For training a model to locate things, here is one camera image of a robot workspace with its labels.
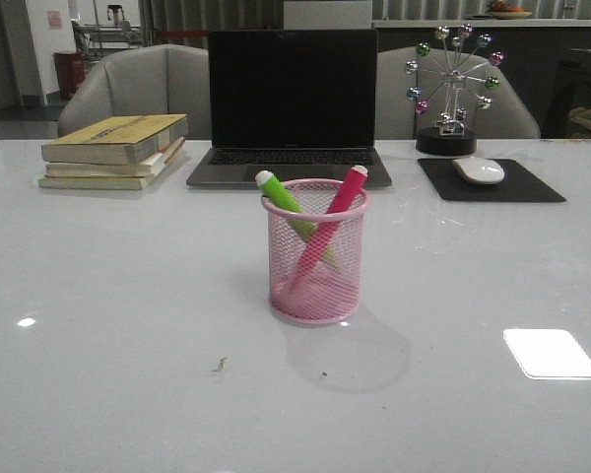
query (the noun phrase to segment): white mouse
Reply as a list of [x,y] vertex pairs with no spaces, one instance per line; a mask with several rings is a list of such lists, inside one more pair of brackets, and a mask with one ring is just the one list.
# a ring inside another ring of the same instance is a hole
[[505,172],[493,160],[467,156],[453,160],[453,166],[464,180],[472,184],[497,184],[503,181]]

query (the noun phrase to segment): white table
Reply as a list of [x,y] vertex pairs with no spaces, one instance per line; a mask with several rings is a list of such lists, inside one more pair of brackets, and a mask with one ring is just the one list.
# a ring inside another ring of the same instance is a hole
[[379,143],[361,307],[315,328],[270,311],[258,192],[185,185],[208,143],[142,192],[36,188],[41,143],[0,142],[0,471],[591,473],[591,379],[503,339],[591,358],[591,142],[479,144],[561,204],[445,202]]

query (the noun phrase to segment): laptop screen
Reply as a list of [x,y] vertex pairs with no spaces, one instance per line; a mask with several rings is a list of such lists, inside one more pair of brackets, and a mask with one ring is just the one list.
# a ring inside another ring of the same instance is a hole
[[375,30],[219,31],[208,48],[215,147],[373,145]]

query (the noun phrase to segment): book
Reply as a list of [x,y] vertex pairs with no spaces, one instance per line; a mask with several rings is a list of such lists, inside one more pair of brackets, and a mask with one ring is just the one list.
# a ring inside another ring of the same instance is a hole
[[63,176],[53,177],[45,175],[37,184],[46,189],[97,189],[97,190],[142,190],[160,175],[166,167],[180,154],[183,149],[183,139],[167,149],[168,159],[162,166],[152,169],[151,173],[143,175],[92,175],[92,176]]
[[168,147],[135,165],[93,165],[90,163],[47,163],[48,177],[145,177],[158,174],[184,143],[177,138]]
[[185,113],[111,116],[41,146],[51,163],[135,165],[188,133]]

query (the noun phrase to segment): red trash bin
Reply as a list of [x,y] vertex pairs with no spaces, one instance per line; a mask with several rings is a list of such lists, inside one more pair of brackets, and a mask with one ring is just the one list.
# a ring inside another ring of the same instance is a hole
[[81,52],[60,51],[54,53],[55,70],[61,99],[69,100],[86,80]]

